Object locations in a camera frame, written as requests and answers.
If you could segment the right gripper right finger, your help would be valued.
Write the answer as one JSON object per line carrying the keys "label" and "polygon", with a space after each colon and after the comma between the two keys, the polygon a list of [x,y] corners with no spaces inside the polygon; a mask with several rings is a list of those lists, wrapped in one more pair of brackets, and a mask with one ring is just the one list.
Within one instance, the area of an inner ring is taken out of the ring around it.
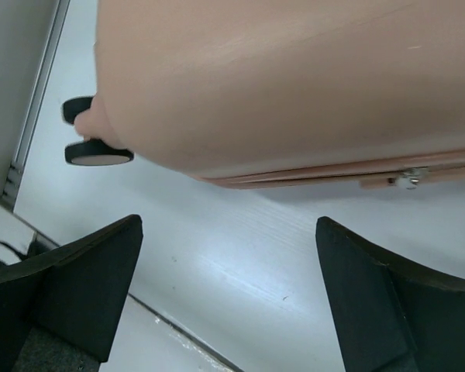
{"label": "right gripper right finger", "polygon": [[348,371],[465,371],[465,279],[318,219],[319,263]]}

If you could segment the pink suitcase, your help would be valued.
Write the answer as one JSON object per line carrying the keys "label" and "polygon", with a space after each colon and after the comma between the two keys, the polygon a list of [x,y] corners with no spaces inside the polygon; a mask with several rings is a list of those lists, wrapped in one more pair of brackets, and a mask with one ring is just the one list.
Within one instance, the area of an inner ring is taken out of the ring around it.
{"label": "pink suitcase", "polygon": [[69,164],[225,188],[465,177],[465,1],[100,1]]}

